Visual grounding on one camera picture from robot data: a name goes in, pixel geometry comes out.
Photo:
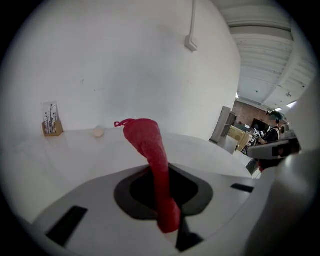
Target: wooden card holder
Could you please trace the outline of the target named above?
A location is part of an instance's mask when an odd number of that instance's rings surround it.
[[[64,132],[64,129],[62,128],[61,121],[55,121],[54,127],[55,127],[55,133],[46,133],[45,123],[43,122],[42,123],[43,135],[45,137],[54,137],[54,136],[59,136],[60,134],[62,134]]]

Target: black slot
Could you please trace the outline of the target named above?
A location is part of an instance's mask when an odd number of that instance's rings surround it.
[[[180,252],[183,252],[191,247],[196,246],[202,241],[203,238],[201,236],[199,236],[197,233],[190,232],[185,216],[182,214],[175,247]]]
[[[46,234],[48,238],[60,246],[64,246],[88,209],[73,206]]]
[[[252,186],[242,185],[242,184],[238,184],[238,183],[233,184],[231,186],[231,188],[236,189],[236,190],[241,190],[244,192],[248,192],[248,193],[251,193],[254,190],[254,187],[252,187]]]

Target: red fabric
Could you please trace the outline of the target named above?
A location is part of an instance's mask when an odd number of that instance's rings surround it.
[[[258,161],[258,164],[257,164],[257,165],[259,166],[259,171],[262,173],[262,172],[264,171],[264,169],[261,167],[261,162]]]
[[[124,137],[143,155],[152,169],[158,226],[163,233],[179,229],[181,211],[170,194],[169,166],[158,124],[150,119],[126,119]]]

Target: ceiling beam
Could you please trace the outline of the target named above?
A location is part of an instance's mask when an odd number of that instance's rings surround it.
[[[230,33],[234,39],[252,38],[262,40],[275,40],[279,43],[292,44],[291,32],[282,29],[263,26],[231,27]]]
[[[276,81],[274,87],[270,90],[267,96],[263,99],[262,103],[264,104],[270,96],[275,92],[277,86],[282,87],[286,80],[290,77],[290,75],[295,71],[295,68],[298,66],[301,60],[301,54],[297,49],[297,44],[293,43],[293,48],[289,57],[288,62],[286,63],[281,75],[279,76],[278,80]]]

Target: black shirt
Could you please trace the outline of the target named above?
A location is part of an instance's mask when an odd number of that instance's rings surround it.
[[[279,135],[278,135],[278,132],[276,131],[276,129],[279,130],[278,127],[272,128],[269,132],[267,132],[267,134],[262,139],[268,143],[278,141]]]

